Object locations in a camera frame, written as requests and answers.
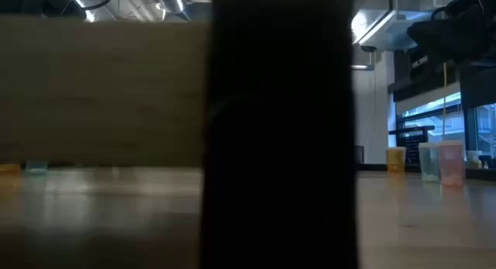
window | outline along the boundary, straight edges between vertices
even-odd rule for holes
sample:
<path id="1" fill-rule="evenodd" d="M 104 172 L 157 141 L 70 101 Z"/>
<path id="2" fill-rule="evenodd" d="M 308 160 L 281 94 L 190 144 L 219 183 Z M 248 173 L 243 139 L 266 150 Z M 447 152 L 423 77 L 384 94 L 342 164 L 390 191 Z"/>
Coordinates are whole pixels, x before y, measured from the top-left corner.
<path id="1" fill-rule="evenodd" d="M 477 107 L 477 149 L 483 155 L 496 156 L 496 104 Z"/>
<path id="2" fill-rule="evenodd" d="M 405 127 L 434 126 L 429 131 L 429 142 L 443 140 L 443 114 L 405 122 Z M 465 140 L 465 122 L 463 112 L 447 113 L 444 126 L 444 140 Z"/>
<path id="3" fill-rule="evenodd" d="M 434 126 L 435 129 L 429 131 L 429 142 L 443 140 L 443 104 L 444 98 L 440 98 L 404 112 L 402 118 L 398 120 L 398 128 Z M 465 140 L 465 122 L 459 92 L 446 96 L 444 140 L 462 140 L 463 142 Z"/>
<path id="4" fill-rule="evenodd" d="M 446 97 L 446 107 L 448 108 L 450 106 L 460 105 L 462 103 L 461 99 L 462 99 L 461 94 L 459 92 L 454 93 L 452 95 L 448 95 Z M 440 98 L 434 102 L 429 102 L 426 105 L 422 105 L 412 110 L 408 110 L 407 112 L 404 112 L 403 117 L 410 117 L 425 112 L 430 112 L 432 110 L 443 109 L 443 104 L 444 104 L 444 98 Z"/>

blurry dark object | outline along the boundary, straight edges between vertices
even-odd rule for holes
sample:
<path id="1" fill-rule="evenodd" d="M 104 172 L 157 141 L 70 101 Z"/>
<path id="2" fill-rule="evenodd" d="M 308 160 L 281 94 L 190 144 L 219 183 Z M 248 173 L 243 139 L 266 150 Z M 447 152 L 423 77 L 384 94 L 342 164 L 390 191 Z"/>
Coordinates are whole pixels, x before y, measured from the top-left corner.
<path id="1" fill-rule="evenodd" d="M 201 268 L 358 268 L 351 0 L 212 1 Z"/>
<path id="2" fill-rule="evenodd" d="M 355 146 L 355 162 L 357 164 L 363 164 L 365 162 L 363 146 Z"/>
<path id="3" fill-rule="evenodd" d="M 86 10 L 98 9 L 111 0 L 96 5 L 80 7 L 75 0 L 0 0 L 0 13 L 33 16 L 72 16 L 86 19 Z"/>
<path id="4" fill-rule="evenodd" d="M 370 47 L 370 46 L 366 46 L 366 45 L 360 46 L 360 48 L 362 48 L 363 52 L 367 52 L 367 53 L 373 53 L 377 50 L 376 47 Z"/>
<path id="5" fill-rule="evenodd" d="M 43 14 L 47 17 L 77 16 L 86 19 L 86 12 L 75 0 L 46 0 Z"/>

table surface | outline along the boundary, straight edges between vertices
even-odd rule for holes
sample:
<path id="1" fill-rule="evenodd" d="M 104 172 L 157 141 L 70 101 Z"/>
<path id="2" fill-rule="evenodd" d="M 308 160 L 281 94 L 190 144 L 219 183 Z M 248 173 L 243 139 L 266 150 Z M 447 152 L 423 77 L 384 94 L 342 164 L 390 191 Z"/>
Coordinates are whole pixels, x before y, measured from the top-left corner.
<path id="1" fill-rule="evenodd" d="M 138 167 L 0 176 L 0 260 L 196 267 L 201 182 L 198 170 Z M 367 172 L 357 190 L 362 268 L 496 267 L 496 185 Z"/>

cable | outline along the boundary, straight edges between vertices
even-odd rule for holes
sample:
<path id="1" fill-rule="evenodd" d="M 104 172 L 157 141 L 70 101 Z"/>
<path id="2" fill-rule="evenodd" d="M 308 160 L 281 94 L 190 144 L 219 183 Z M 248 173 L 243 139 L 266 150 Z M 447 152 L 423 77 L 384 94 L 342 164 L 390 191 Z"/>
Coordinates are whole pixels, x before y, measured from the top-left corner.
<path id="1" fill-rule="evenodd" d="M 93 10 L 93 9 L 99 9 L 102 6 L 108 4 L 111 0 L 104 0 L 103 2 L 100 2 L 96 5 L 90 5 L 90 6 L 85 6 L 84 8 L 81 8 L 83 10 Z"/>

black equipment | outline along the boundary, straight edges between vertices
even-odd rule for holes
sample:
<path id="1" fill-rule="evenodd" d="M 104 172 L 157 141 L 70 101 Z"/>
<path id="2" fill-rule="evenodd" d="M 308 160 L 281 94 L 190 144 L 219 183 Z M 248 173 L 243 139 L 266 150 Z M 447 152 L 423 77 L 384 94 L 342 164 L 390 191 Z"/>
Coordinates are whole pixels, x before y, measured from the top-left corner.
<path id="1" fill-rule="evenodd" d="M 447 19 L 436 19 L 445 12 Z M 407 34 L 429 58 L 429 70 L 453 60 L 478 60 L 494 43 L 496 0 L 453 0 L 432 13 L 430 21 L 416 22 Z"/>

